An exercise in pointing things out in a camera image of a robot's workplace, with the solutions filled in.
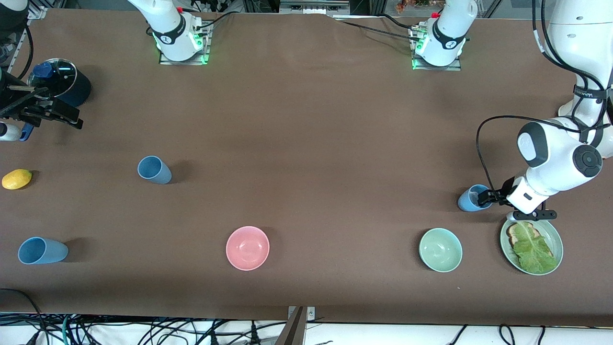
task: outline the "plate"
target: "plate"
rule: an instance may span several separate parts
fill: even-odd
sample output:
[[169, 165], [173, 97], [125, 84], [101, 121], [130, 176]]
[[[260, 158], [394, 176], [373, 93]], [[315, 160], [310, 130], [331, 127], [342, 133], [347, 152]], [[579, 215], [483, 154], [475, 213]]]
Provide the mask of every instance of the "plate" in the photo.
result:
[[521, 272], [531, 274], [533, 276], [544, 276], [555, 271], [560, 264], [562, 263], [562, 257], [564, 256], [564, 247], [562, 246], [562, 238], [560, 238], [560, 234], [554, 228], [553, 225], [548, 220], [539, 220], [537, 222], [533, 222], [531, 220], [525, 220], [524, 222], [531, 223], [534, 227], [541, 233], [541, 236], [545, 239], [545, 243], [551, 250], [551, 253], [554, 255], [555, 259], [558, 260], [558, 265], [553, 268], [551, 271], [547, 273], [530, 273], [525, 271], [521, 266], [519, 266], [519, 259], [517, 255], [513, 251], [513, 247], [511, 247], [511, 242], [509, 241], [509, 236], [506, 234], [506, 230], [508, 228], [517, 223], [516, 221], [507, 220], [502, 226], [502, 230], [500, 231], [500, 247], [502, 247], [502, 252], [506, 256], [506, 258], [511, 262], [513, 266], [519, 269]]

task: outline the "pink bowl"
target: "pink bowl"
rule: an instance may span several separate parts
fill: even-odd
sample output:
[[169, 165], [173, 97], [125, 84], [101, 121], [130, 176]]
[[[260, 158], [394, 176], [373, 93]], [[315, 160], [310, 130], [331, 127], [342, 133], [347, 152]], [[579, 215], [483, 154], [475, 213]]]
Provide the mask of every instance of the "pink bowl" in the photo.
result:
[[228, 261], [241, 271], [251, 271], [262, 266], [269, 250], [268, 237], [256, 227], [236, 229], [226, 243]]

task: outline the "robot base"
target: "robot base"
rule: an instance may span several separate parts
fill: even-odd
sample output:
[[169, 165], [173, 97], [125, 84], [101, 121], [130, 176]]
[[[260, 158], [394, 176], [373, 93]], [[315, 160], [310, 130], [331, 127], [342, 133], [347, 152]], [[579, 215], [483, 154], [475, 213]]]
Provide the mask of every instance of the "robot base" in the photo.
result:
[[[409, 37], [416, 37], [422, 39], [428, 32], [428, 28], [425, 26], [425, 22], [422, 21], [419, 25], [413, 25], [409, 30]], [[413, 69], [427, 69], [429, 71], [461, 71], [460, 58], [455, 58], [454, 62], [447, 66], [434, 66], [427, 63], [423, 57], [415, 52], [417, 46], [421, 44], [420, 41], [411, 40], [411, 55], [413, 56]]]
[[[210, 23], [211, 21], [203, 21], [202, 25], [209, 25]], [[194, 56], [184, 61], [172, 61], [164, 56], [160, 50], [159, 64], [174, 64], [182, 66], [201, 66], [203, 64], [208, 64], [208, 56], [211, 53], [211, 40], [213, 39], [213, 27], [214, 25], [209, 25], [206, 28], [202, 28], [199, 31], [199, 34], [202, 37], [194, 38], [196, 44], [202, 46], [202, 48], [196, 52]]]

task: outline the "lettuce leaf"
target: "lettuce leaf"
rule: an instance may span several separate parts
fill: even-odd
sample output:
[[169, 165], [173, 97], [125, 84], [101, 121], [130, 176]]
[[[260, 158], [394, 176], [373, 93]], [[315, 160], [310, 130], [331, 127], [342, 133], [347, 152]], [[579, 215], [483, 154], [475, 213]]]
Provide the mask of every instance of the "lettuce leaf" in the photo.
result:
[[551, 256], [551, 250], [543, 236], [535, 236], [527, 222], [517, 222], [513, 231], [517, 242], [513, 251], [517, 254], [519, 265], [530, 273], [542, 274], [552, 271], [558, 261]]

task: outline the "light green bowl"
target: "light green bowl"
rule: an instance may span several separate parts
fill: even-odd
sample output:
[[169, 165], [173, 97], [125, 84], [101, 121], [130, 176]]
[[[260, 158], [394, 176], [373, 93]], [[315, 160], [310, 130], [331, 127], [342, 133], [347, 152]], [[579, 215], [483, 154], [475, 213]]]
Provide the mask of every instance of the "light green bowl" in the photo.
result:
[[453, 232], [443, 228], [431, 229], [419, 241], [419, 256], [436, 272], [451, 272], [462, 261], [462, 245]]
[[508, 230], [511, 225], [517, 222], [513, 222], [510, 220], [507, 220], [504, 223], [504, 225], [502, 226], [502, 230], [500, 231], [500, 247], [502, 247], [502, 252], [509, 260], [509, 262], [521, 272], [531, 274], [533, 276], [544, 276], [545, 274], [549, 274], [555, 271], [558, 267], [560, 267], [560, 264], [562, 263], [562, 257], [564, 256], [564, 247], [562, 246], [562, 238], [560, 238], [560, 234], [558, 234], [558, 231], [547, 220], [539, 220], [537, 222], [526, 220], [526, 222], [534, 225], [535, 229], [537, 229], [538, 232], [540, 232], [541, 235], [544, 237], [545, 243], [547, 243], [547, 246], [551, 250], [551, 253], [554, 255], [554, 258], [558, 260], [558, 265], [547, 273], [538, 274], [525, 271], [521, 266], [519, 266], [519, 259], [517, 258], [515, 251], [513, 251], [513, 247], [511, 247], [511, 242], [509, 241], [509, 235], [507, 235], [506, 233], [506, 230]]

